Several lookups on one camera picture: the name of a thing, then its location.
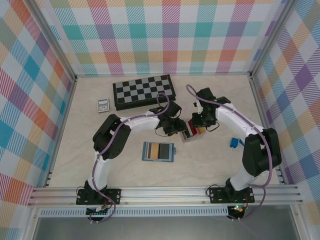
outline black square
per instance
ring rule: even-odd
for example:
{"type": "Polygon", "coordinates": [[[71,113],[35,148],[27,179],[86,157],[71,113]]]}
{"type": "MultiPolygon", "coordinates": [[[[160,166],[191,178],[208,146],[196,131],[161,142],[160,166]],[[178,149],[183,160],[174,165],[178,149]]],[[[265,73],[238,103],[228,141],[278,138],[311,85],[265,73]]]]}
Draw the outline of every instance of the black square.
{"type": "Polygon", "coordinates": [[[145,96],[146,99],[151,99],[152,98],[151,93],[146,93],[144,96],[145,96]]]}
{"type": "Polygon", "coordinates": [[[164,90],[169,90],[170,89],[170,85],[163,85],[163,89],[164,90]]]}
{"type": "Polygon", "coordinates": [[[151,90],[151,92],[153,93],[153,92],[157,92],[158,90],[157,90],[157,87],[155,87],[155,86],[153,86],[153,87],[150,87],[150,90],[151,90]]]}
{"type": "Polygon", "coordinates": [[[138,89],[138,90],[137,90],[137,93],[138,93],[138,94],[144,94],[145,92],[144,92],[143,89],[138,89]]]}
{"type": "Polygon", "coordinates": [[[132,96],[131,99],[132,99],[132,101],[138,101],[139,100],[137,95],[132,96]]]}
{"type": "Polygon", "coordinates": [[[131,96],[131,95],[130,95],[130,92],[129,92],[129,91],[125,91],[125,92],[124,92],[124,96],[125,96],[125,97],[130,97],[130,96],[131,96]]]}
{"type": "Polygon", "coordinates": [[[118,104],[123,104],[125,102],[125,98],[124,97],[120,97],[118,98],[118,104]]]}

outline black mounting plate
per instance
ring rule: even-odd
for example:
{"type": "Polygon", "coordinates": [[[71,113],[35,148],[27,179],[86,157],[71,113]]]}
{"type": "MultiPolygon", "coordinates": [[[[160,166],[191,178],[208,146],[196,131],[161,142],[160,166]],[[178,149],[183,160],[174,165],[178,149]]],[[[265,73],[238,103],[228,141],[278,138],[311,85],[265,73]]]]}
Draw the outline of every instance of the black mounting plate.
{"type": "Polygon", "coordinates": [[[237,195],[239,195],[241,197],[237,201],[231,201],[228,198],[228,195],[227,195],[224,187],[210,187],[208,194],[210,196],[210,203],[212,203],[212,204],[230,204],[230,203],[245,204],[245,203],[247,203],[247,200],[244,195],[246,195],[249,204],[252,204],[255,202],[255,196],[254,196],[252,187],[247,187],[247,188],[239,191],[237,195]]]}
{"type": "MultiPolygon", "coordinates": [[[[121,189],[120,188],[104,188],[100,190],[104,195],[110,197],[116,205],[120,204],[121,189]]],[[[110,205],[111,202],[101,196],[98,192],[92,196],[86,189],[79,189],[77,192],[76,205],[110,205]]]]}

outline plaid backdrop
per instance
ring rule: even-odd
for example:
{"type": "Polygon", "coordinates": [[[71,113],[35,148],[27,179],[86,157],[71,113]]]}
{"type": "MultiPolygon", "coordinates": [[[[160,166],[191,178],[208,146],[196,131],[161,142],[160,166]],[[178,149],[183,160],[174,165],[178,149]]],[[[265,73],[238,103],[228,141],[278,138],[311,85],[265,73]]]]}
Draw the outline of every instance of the plaid backdrop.
{"type": "Polygon", "coordinates": [[[320,239],[320,0],[298,2],[256,77],[286,176],[320,239]]]}
{"type": "Polygon", "coordinates": [[[0,0],[0,240],[19,237],[72,81],[22,0],[0,0]]]}
{"type": "Polygon", "coordinates": [[[101,75],[246,73],[285,0],[37,2],[74,71],[101,75]]]}

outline beige floor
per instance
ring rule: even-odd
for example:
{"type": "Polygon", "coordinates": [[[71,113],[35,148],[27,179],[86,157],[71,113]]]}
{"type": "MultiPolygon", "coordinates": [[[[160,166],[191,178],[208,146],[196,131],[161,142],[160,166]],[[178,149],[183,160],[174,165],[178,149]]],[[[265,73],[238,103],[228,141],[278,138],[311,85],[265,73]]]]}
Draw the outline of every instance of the beige floor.
{"type": "MultiPolygon", "coordinates": [[[[131,117],[154,107],[145,106],[116,111],[112,83],[138,79],[138,77],[97,77],[78,79],[62,142],[55,162],[50,187],[83,186],[91,175],[94,162],[92,137],[110,113],[131,117]],[[109,98],[111,111],[97,112],[97,100],[109,98]]],[[[196,90],[210,87],[216,97],[225,96],[235,107],[260,124],[259,114],[245,75],[230,76],[171,76],[176,91],[176,103],[182,107],[180,118],[189,119],[196,108],[194,98],[186,84],[196,90]]],[[[108,175],[110,187],[149,186],[207,186],[224,184],[242,165],[243,147],[230,148],[232,137],[228,127],[220,124],[214,132],[206,132],[201,140],[182,143],[179,135],[160,137],[154,130],[132,134],[123,152],[113,161],[108,175]],[[173,163],[142,161],[143,142],[174,143],[176,155],[173,163]]],[[[266,181],[267,174],[256,183],[266,181]]],[[[273,171],[271,184],[278,184],[273,171]]]]}

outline checkered board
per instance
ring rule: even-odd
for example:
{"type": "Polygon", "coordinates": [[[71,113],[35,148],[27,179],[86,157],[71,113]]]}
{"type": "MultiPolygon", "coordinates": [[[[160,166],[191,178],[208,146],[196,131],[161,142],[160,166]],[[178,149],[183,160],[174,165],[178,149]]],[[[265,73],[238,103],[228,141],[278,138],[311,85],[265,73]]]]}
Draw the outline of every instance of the checkered board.
{"type": "MultiPolygon", "coordinates": [[[[156,104],[158,93],[164,93],[170,100],[176,100],[169,74],[113,83],[114,105],[117,111],[156,104]]],[[[164,103],[167,100],[162,96],[159,101],[164,103]]]]}

